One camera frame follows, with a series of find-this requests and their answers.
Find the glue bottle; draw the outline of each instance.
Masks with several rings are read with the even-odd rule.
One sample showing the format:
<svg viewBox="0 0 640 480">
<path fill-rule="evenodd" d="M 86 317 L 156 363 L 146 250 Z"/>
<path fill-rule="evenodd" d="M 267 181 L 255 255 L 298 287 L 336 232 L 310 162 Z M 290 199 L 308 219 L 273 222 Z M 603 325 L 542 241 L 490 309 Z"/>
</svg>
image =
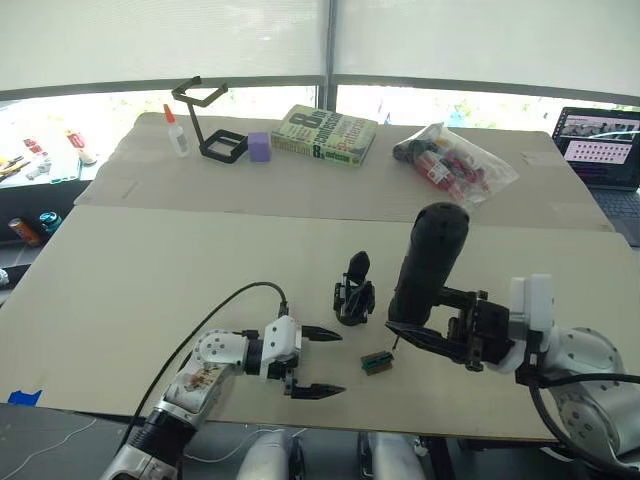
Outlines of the glue bottle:
<svg viewBox="0 0 640 480">
<path fill-rule="evenodd" d="M 176 151 L 176 154 L 179 157 L 186 157 L 189 155 L 189 143 L 187 142 L 187 137 L 184 136 L 184 130 L 176 122 L 176 117 L 173 116 L 171 110 L 169 109 L 169 105 L 164 104 L 164 114 L 167 117 L 167 122 L 169 122 L 169 140 L 171 140 L 171 145 L 173 145 L 173 149 Z"/>
</svg>

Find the clear plastic bag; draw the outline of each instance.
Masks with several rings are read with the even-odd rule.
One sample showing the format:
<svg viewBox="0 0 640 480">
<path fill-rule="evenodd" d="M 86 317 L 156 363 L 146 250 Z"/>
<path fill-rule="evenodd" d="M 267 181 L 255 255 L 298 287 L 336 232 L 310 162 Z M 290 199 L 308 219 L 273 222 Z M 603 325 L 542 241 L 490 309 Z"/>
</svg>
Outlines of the clear plastic bag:
<svg viewBox="0 0 640 480">
<path fill-rule="evenodd" d="M 434 123 L 393 147 L 396 160 L 412 164 L 467 210 L 518 178 L 504 160 Z"/>
</svg>

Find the white roller shade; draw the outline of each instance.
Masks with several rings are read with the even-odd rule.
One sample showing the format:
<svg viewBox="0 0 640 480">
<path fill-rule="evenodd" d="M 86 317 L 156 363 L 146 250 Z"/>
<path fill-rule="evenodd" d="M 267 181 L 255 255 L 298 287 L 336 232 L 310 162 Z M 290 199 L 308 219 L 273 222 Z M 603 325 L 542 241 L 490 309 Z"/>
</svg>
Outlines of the white roller shade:
<svg viewBox="0 0 640 480">
<path fill-rule="evenodd" d="M 640 96 L 638 0 L 344 0 L 336 74 Z"/>
<path fill-rule="evenodd" d="M 0 91 L 322 75 L 323 0 L 2 0 Z"/>
</svg>

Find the book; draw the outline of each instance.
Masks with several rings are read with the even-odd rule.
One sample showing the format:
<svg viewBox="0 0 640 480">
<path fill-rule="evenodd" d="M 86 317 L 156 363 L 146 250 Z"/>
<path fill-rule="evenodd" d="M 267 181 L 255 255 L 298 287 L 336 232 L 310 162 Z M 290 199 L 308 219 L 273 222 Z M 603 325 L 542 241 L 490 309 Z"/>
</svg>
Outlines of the book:
<svg viewBox="0 0 640 480">
<path fill-rule="evenodd" d="M 273 148 L 359 167 L 377 123 L 319 108 L 296 105 L 271 132 Z"/>
</svg>

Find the purple eraser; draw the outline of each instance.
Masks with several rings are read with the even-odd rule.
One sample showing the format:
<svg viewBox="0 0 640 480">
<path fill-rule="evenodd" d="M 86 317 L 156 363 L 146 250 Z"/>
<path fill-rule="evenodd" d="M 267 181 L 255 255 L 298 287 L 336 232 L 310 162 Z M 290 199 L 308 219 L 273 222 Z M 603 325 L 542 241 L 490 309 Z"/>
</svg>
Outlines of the purple eraser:
<svg viewBox="0 0 640 480">
<path fill-rule="evenodd" d="M 250 132 L 247 140 L 249 158 L 252 162 L 268 162 L 271 159 L 269 134 L 267 132 Z"/>
</svg>

